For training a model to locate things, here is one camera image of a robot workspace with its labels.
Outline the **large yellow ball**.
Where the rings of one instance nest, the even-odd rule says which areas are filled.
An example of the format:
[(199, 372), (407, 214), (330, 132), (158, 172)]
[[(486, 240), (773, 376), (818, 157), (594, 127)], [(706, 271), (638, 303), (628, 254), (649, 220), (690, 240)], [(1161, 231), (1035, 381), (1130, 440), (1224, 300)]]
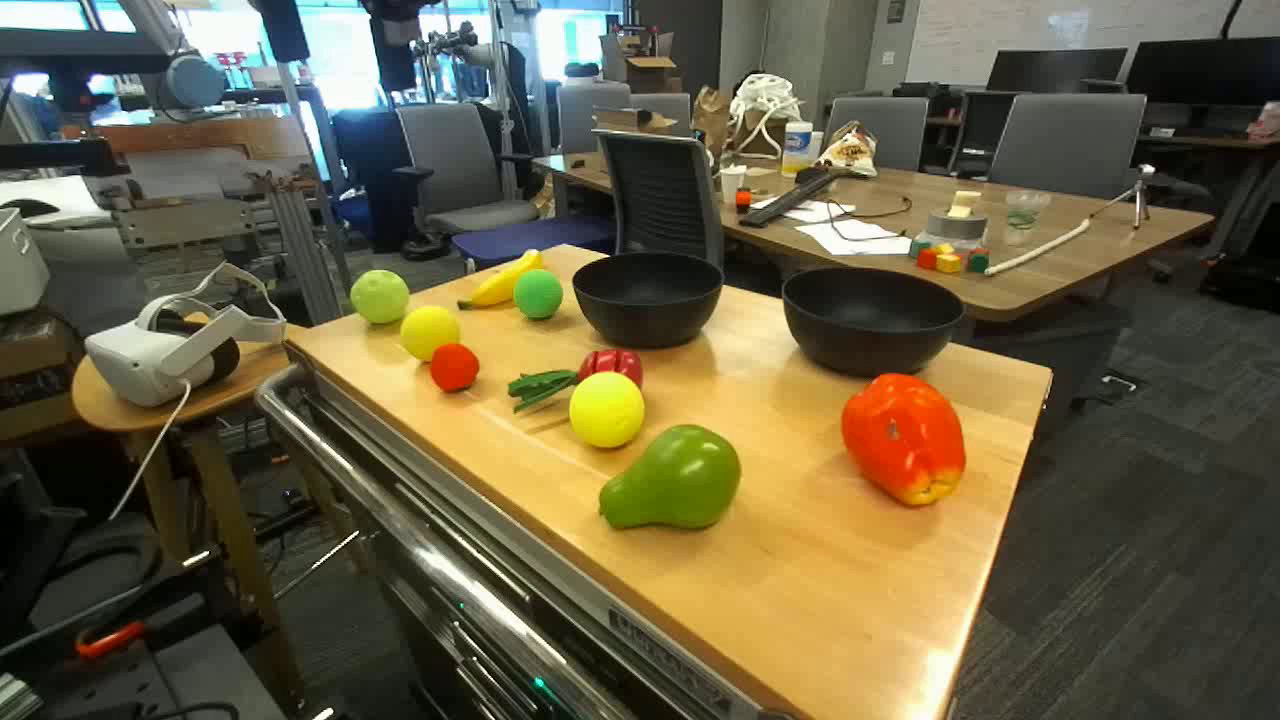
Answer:
[(644, 394), (626, 372), (595, 372), (569, 402), (569, 425), (588, 450), (626, 450), (644, 428), (644, 417)]

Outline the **green pear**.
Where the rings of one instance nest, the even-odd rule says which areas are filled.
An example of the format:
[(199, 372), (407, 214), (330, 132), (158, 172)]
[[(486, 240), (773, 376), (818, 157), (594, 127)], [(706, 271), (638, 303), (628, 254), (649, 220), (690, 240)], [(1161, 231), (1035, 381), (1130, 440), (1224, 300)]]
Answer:
[(614, 529), (713, 529), (738, 500), (741, 454), (706, 425), (664, 428), (619, 476), (599, 489)]

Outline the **yellow banana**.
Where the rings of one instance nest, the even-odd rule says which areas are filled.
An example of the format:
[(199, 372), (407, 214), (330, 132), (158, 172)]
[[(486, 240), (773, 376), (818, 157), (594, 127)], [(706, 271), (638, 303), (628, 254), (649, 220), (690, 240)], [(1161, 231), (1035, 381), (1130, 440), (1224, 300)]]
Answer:
[(526, 271), (534, 271), (534, 267), (542, 267), (542, 254), (537, 254), (537, 250), (528, 250), (526, 255), (500, 263), (490, 282), (477, 284), (471, 298), (461, 300), (461, 309), (471, 312), (471, 309), (500, 309), (500, 303), (509, 303), (511, 294), (516, 294), (516, 282), (522, 282)]

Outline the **small yellow lemon ball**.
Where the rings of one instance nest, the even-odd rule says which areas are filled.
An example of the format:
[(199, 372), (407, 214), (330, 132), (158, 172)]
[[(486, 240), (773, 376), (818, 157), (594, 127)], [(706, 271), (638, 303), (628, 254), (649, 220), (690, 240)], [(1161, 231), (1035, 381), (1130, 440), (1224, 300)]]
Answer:
[(434, 362), (445, 344), (461, 342), (461, 321), (442, 303), (421, 303), (401, 321), (401, 344), (415, 362)]

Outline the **light green dimpled ball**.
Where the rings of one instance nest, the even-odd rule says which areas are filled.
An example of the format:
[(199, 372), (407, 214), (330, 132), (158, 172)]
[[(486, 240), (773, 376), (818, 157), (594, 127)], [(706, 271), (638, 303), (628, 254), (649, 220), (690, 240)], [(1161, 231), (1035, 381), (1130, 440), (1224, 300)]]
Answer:
[(368, 323), (401, 323), (407, 309), (407, 282), (394, 267), (368, 267), (352, 282), (350, 300)]

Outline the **near black bowl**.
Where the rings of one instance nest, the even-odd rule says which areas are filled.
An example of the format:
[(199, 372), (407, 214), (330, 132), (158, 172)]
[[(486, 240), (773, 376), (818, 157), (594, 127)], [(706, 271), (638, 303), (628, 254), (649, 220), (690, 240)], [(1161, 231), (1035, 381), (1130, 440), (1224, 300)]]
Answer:
[(574, 278), (588, 323), (619, 347), (678, 347), (716, 312), (726, 278), (698, 255), (607, 255)]

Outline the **red radish with greens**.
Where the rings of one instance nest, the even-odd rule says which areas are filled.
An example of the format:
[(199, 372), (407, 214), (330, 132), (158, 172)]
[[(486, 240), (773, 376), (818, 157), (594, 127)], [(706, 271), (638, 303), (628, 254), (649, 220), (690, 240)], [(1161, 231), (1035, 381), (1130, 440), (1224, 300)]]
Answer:
[(545, 369), (545, 372), (526, 372), (509, 386), (509, 402), (516, 414), (542, 408), (554, 397), (575, 389), (580, 381), (595, 376), (595, 372), (619, 372), (633, 386), (644, 381), (644, 362), (628, 347), (595, 347), (588, 353), (575, 369)]

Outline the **grey mesh office chair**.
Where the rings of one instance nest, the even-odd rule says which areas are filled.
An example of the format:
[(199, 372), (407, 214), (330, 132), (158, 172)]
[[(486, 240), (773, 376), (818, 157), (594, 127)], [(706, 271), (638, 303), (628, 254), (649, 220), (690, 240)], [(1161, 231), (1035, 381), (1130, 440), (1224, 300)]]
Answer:
[(726, 263), (722, 200), (708, 157), (694, 137), (595, 132), (619, 254), (678, 254)]

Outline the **clear plastic container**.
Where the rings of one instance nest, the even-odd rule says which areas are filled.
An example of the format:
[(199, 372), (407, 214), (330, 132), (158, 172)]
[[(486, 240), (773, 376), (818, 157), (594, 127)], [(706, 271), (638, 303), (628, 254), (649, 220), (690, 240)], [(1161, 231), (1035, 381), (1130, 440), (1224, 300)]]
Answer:
[(939, 231), (947, 240), (979, 240), (983, 227), (990, 227), (983, 198), (978, 188), (960, 188), (939, 218)]

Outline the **wooden office desk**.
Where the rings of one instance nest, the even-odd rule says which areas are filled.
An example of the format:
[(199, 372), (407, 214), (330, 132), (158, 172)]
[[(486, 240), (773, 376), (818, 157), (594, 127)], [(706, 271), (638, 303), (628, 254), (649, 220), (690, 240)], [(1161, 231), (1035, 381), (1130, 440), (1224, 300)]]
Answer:
[[(979, 240), (947, 240), (939, 218), (960, 188), (983, 198), (990, 227)], [(983, 278), (946, 278), (925, 271), (904, 255), (830, 255), (806, 238), (818, 220), (867, 220), (912, 246), (958, 246), (965, 254), (983, 254)], [(1013, 323), (1033, 318), (1092, 282), (1111, 282), (1130, 263), (1148, 261), (1180, 240), (1195, 240), (1213, 227), (1207, 214), (1183, 209), (1141, 209), (1137, 200), (1027, 194), (1004, 186), (947, 180), (927, 172), (882, 169), (873, 180), (838, 180), (826, 194), (826, 209), (806, 220), (783, 218), (751, 227), (722, 200), (722, 223), (733, 240), (755, 246), (766, 254), (790, 254), (849, 267), (887, 267), (952, 290), (978, 321)]]

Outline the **round wooden stool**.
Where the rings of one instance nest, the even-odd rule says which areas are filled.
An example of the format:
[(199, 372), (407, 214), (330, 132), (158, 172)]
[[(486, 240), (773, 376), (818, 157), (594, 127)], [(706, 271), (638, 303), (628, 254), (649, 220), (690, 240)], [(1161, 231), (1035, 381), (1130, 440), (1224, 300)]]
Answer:
[(244, 344), (239, 369), (228, 381), (176, 394), (161, 408), (135, 408), (107, 389), (92, 362), (80, 362), (72, 376), (72, 408), (90, 428), (125, 445), (139, 472), (139, 493), (168, 564), (179, 564), (196, 550), (189, 505), (204, 505), (234, 591), (266, 627), (250, 647), (250, 662), (277, 706), (297, 707), (305, 701), (305, 679), (282, 625), (277, 591), (269, 583), (228, 450), (218, 432), (218, 417), (244, 408), (284, 363), (289, 355), (282, 344)]

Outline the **white VR headset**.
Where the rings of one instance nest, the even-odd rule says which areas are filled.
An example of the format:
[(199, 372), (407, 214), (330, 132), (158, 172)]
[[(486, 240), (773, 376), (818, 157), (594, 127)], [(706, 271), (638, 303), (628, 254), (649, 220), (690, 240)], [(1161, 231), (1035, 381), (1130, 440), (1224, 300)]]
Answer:
[[(210, 290), (219, 282), (244, 284), (261, 309), (218, 309)], [(269, 284), (219, 261), (189, 294), (153, 298), (133, 321), (92, 332), (86, 347), (119, 402), (161, 408), (234, 376), (239, 344), (282, 344), (284, 330), (289, 318), (269, 298)]]

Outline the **black computer monitor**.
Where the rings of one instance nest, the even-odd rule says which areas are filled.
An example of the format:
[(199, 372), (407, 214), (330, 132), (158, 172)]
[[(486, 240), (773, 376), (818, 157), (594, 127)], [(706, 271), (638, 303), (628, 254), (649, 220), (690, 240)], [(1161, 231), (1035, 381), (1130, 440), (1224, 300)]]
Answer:
[(1123, 68), (1123, 49), (1004, 49), (992, 60), (992, 94), (1084, 94)]

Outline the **grey office chair right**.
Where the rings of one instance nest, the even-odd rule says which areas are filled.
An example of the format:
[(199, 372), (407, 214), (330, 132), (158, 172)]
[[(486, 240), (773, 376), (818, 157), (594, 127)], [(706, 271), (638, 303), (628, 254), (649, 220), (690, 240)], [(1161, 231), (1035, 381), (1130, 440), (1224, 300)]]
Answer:
[(1115, 198), (1134, 186), (1134, 157), (1148, 100), (1134, 94), (1019, 94), (1008, 103), (990, 180)]

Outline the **orange handled clamp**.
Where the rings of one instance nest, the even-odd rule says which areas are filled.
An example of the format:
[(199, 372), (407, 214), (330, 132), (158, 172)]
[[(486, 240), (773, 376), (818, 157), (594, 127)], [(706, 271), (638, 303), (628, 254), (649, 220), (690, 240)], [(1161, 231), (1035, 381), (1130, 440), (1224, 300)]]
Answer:
[(128, 625), (95, 634), (95, 635), (80, 634), (72, 654), (76, 654), (76, 662), (95, 663), (95, 662), (107, 662), (111, 654), (125, 654), (128, 644), (145, 641), (145, 634), (148, 634), (145, 619), (128, 619)]

